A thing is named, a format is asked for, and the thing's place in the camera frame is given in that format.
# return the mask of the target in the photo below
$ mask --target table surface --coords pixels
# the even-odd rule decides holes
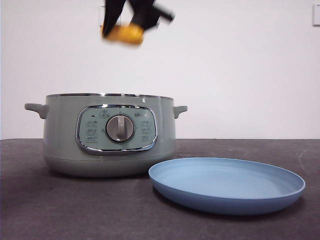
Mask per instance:
[[[178,139],[174,158],[224,157],[291,170],[306,182],[290,207],[226,216],[177,205],[147,174],[80,178],[50,171],[41,139],[1,142],[3,240],[318,240],[320,140]]]

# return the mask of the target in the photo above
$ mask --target pot handle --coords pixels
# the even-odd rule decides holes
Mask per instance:
[[[37,103],[26,103],[24,109],[38,113],[41,119],[46,119],[49,112],[48,105]]]
[[[187,110],[188,110],[188,106],[174,106],[173,107],[174,119],[177,119],[180,113],[186,112]]]

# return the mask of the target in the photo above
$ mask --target white wall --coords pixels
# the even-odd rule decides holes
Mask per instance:
[[[102,0],[1,2],[2,139],[41,138],[24,103],[77,92],[173,97],[177,138],[320,138],[312,0],[159,0],[176,18],[139,48],[101,40]]]

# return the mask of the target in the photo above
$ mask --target pot rim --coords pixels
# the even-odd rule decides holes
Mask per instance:
[[[98,96],[98,97],[133,97],[133,98],[156,98],[156,99],[168,99],[174,100],[168,96],[156,96],[156,95],[144,95],[144,94],[127,94],[127,93],[59,93],[50,94],[46,98],[54,97],[84,97],[84,96]]]

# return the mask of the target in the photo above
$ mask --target blue plate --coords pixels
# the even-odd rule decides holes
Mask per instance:
[[[216,214],[258,215],[293,204],[306,187],[294,172],[239,159],[180,158],[149,169],[155,189],[183,206]]]

